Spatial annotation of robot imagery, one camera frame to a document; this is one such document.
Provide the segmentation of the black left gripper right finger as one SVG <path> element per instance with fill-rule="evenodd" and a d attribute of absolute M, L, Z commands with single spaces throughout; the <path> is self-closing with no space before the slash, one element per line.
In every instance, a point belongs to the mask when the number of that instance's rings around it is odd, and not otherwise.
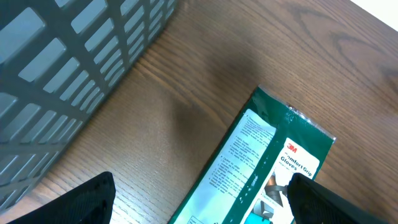
<path fill-rule="evenodd" d="M 300 173 L 292 176 L 287 198 L 296 224 L 386 224 Z"/>

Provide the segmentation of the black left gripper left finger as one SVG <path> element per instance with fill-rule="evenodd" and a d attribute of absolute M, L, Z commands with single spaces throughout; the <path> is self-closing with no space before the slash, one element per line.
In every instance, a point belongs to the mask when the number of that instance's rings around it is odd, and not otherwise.
<path fill-rule="evenodd" d="M 111 172 L 102 172 L 12 224 L 109 224 L 116 188 Z"/>

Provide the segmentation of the green white gloves packet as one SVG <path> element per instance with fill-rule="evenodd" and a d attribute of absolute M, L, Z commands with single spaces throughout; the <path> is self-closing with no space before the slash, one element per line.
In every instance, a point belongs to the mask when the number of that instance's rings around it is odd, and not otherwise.
<path fill-rule="evenodd" d="M 314 179 L 335 137 L 258 86 L 170 222 L 293 223 L 287 186 Z"/>

